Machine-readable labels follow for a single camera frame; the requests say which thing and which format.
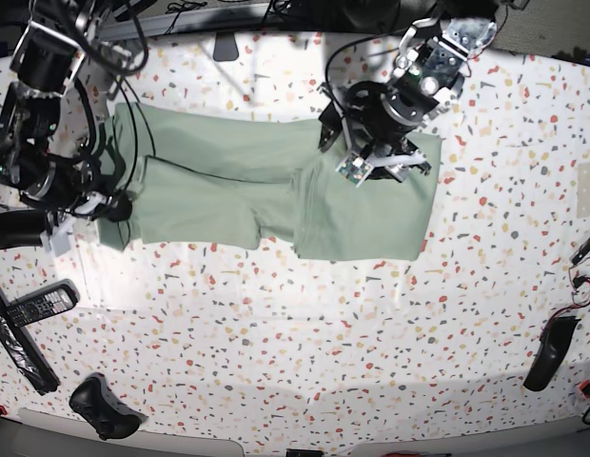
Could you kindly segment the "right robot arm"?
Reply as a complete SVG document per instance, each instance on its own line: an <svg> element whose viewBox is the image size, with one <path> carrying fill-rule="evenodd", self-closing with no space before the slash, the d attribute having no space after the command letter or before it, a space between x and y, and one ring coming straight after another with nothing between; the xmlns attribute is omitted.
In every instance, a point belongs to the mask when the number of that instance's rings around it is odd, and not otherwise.
<svg viewBox="0 0 590 457"><path fill-rule="evenodd" d="M31 209L51 221L59 217L129 218L132 204L125 187L106 185L93 156L96 126L87 92L78 72L86 60L99 65L116 83L142 70L141 58L103 42L99 30L118 9L125 9L134 27L141 26L129 1L31 1L29 20L10 68L0 113L0 184L18 192ZM49 150L57 132L61 101L69 89L80 96L88 121L88 138L71 157Z"/></svg>

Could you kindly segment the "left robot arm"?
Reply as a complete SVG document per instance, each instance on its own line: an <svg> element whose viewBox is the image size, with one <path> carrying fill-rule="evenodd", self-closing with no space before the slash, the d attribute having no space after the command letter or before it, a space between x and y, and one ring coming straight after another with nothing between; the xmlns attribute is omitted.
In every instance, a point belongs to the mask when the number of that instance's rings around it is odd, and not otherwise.
<svg viewBox="0 0 590 457"><path fill-rule="evenodd" d="M324 83L330 101L315 120L245 122L118 105L107 138L130 169L112 221L145 227L227 205L296 235L426 224L441 142L419 127L461 95L462 68L496 34L487 18L455 17L412 45L437 23L433 16L407 30L387 81Z"/></svg>

